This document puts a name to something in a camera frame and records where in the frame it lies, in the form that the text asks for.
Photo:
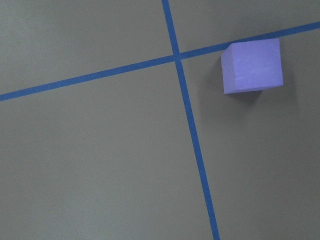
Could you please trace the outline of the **purple foam block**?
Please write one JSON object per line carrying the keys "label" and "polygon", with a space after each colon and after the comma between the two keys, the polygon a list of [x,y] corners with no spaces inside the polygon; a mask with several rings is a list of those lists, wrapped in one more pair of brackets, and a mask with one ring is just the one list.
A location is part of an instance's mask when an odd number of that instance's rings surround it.
{"label": "purple foam block", "polygon": [[278,38],[232,43],[220,59],[225,94],[263,91],[284,84]]}

